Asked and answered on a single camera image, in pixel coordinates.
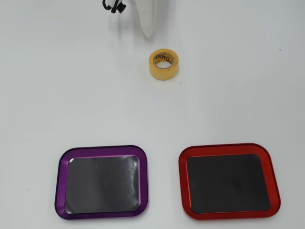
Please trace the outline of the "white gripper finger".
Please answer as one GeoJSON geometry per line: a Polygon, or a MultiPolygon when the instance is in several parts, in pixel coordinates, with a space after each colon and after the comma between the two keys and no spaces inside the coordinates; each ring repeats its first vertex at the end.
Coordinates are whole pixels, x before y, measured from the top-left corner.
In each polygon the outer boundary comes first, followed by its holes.
{"type": "Polygon", "coordinates": [[[153,36],[156,24],[158,0],[133,0],[136,5],[140,24],[147,38],[153,36]]]}

